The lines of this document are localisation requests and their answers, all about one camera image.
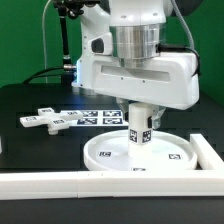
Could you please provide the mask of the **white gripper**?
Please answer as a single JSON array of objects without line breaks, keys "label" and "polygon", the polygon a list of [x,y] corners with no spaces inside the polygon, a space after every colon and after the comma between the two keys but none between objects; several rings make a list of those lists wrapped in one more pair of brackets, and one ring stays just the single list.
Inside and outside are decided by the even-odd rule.
[{"label": "white gripper", "polygon": [[115,58],[97,56],[92,62],[91,87],[98,94],[118,97],[125,121],[129,120],[128,100],[154,104],[148,126],[158,129],[165,107],[185,110],[198,101],[196,66],[192,53],[162,52],[148,59],[143,69],[124,68]]}]

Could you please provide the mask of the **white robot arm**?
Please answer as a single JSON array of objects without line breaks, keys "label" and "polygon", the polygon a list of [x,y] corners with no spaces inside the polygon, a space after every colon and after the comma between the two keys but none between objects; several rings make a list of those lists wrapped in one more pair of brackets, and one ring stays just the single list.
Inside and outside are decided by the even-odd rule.
[{"label": "white robot arm", "polygon": [[77,61],[73,89],[85,94],[112,96],[125,120],[129,104],[153,107],[151,123],[160,126],[167,108],[186,110],[199,99],[200,57],[194,42],[165,42],[166,19],[184,18],[203,0],[90,1],[81,16],[82,55]]}]

